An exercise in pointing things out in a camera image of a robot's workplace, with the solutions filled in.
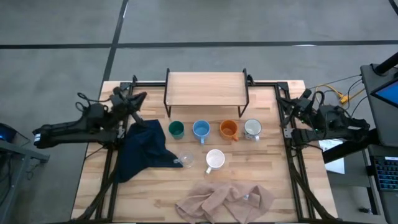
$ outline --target keyboard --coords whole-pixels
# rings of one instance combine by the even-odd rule
[[[376,182],[379,190],[398,191],[398,161],[375,158]]]

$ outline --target mug handle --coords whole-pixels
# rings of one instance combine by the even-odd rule
[[[207,167],[206,174],[210,174],[210,172],[211,172],[211,167]]]

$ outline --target white mug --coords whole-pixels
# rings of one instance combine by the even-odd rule
[[[249,119],[244,124],[244,137],[250,140],[260,140],[261,123],[256,119]]]
[[[212,149],[206,155],[207,170],[206,174],[210,174],[211,170],[218,170],[225,162],[224,153],[218,149]]]

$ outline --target orange mug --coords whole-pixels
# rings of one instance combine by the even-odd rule
[[[220,133],[225,139],[238,140],[238,124],[233,120],[225,120],[220,124]]]

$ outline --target beige cloth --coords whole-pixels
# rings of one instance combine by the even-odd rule
[[[273,200],[271,193],[252,182],[200,182],[175,208],[190,223],[197,219],[214,223],[217,208],[224,205],[238,222],[246,224],[263,216]]]

